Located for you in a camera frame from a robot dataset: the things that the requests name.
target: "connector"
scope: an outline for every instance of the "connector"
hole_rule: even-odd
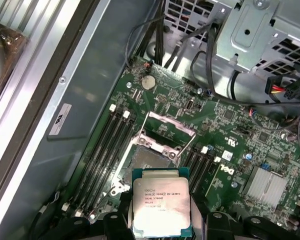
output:
[[[289,100],[300,97],[300,79],[285,87],[284,97]]]

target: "metal panel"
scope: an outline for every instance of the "metal panel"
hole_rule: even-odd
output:
[[[217,39],[217,56],[236,61],[238,71],[250,71],[259,62],[274,32],[270,21],[279,1],[259,3],[245,0],[240,9],[233,8]]]
[[[71,175],[124,69],[128,34],[153,16],[154,4],[153,0],[100,1],[64,70],[65,81],[57,85],[2,196],[0,222],[5,217],[0,239],[24,234],[41,204]],[[63,103],[71,104],[71,111],[59,135],[49,136]]]
[[[39,0],[34,9],[24,29],[29,42],[0,97],[0,159],[79,1]]]

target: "metal bracket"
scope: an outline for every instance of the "metal bracket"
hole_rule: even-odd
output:
[[[176,129],[188,134],[191,137],[190,141],[181,150],[177,150],[177,149],[174,149],[174,148],[166,146],[166,145],[160,145],[152,138],[143,134],[143,129],[145,127],[145,124],[146,124],[148,118],[154,118],[165,124],[169,123],[169,124],[174,125]],[[151,149],[163,154],[165,157],[168,157],[171,160],[176,160],[187,149],[187,147],[191,144],[191,142],[195,139],[195,137],[196,137],[196,132],[183,126],[181,122],[179,122],[175,119],[172,119],[170,117],[161,116],[159,114],[154,113],[153,111],[150,111],[147,113],[147,115],[145,116],[145,119],[143,121],[141,130],[138,135],[137,144],[151,148]]]
[[[191,137],[190,141],[183,148],[181,148],[181,147],[173,148],[173,147],[170,147],[167,145],[162,145],[162,144],[158,143],[153,138],[147,136],[145,131],[143,131],[148,118],[154,118],[163,123],[170,123],[170,124],[174,125],[176,129],[188,134]],[[143,121],[140,131],[138,132],[138,134],[136,136],[134,136],[131,139],[130,143],[126,147],[126,150],[120,160],[117,170],[115,171],[115,173],[113,175],[111,185],[116,186],[118,184],[118,182],[120,181],[120,179],[118,178],[119,172],[121,171],[121,168],[123,167],[133,145],[142,145],[142,146],[145,146],[146,148],[149,148],[158,153],[161,153],[163,156],[171,159],[174,162],[174,164],[177,165],[179,157],[187,149],[187,147],[189,147],[189,145],[195,139],[195,137],[196,137],[196,132],[183,126],[181,122],[179,122],[175,119],[172,119],[170,117],[167,117],[167,116],[158,115],[152,111],[148,112],[147,115],[145,116],[145,119]]]
[[[217,39],[216,55],[250,71],[259,62],[273,34],[271,20],[279,0],[245,0],[229,14]]]

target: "motherboard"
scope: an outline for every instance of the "motherboard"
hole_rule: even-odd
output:
[[[261,216],[290,231],[300,216],[300,147],[289,129],[260,129],[249,108],[135,58],[124,70],[66,188],[63,216],[116,211],[132,169],[189,168],[189,190],[211,211]],[[262,115],[267,128],[278,122]]]

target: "screw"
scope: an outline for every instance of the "screw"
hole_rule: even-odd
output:
[[[254,5],[258,8],[258,9],[262,9],[264,8],[265,4],[265,0],[255,0],[254,1]]]
[[[222,215],[221,215],[220,213],[218,213],[218,212],[214,213],[213,216],[214,216],[215,218],[217,218],[217,219],[222,218]]]
[[[233,181],[231,183],[231,187],[233,187],[234,189],[238,187],[238,183],[236,181]]]
[[[140,144],[145,144],[146,140],[145,140],[144,138],[140,138],[140,139],[138,140],[138,142],[139,142]]]
[[[261,221],[258,218],[251,218],[250,221],[253,222],[254,224],[260,224],[261,223]]]
[[[169,153],[169,158],[170,159],[174,159],[176,157],[176,154],[174,154],[173,152]]]
[[[198,88],[198,89],[196,90],[196,93],[199,94],[199,95],[202,94],[202,92],[203,92],[202,88]]]
[[[59,83],[64,84],[66,82],[66,78],[64,76],[59,78]]]

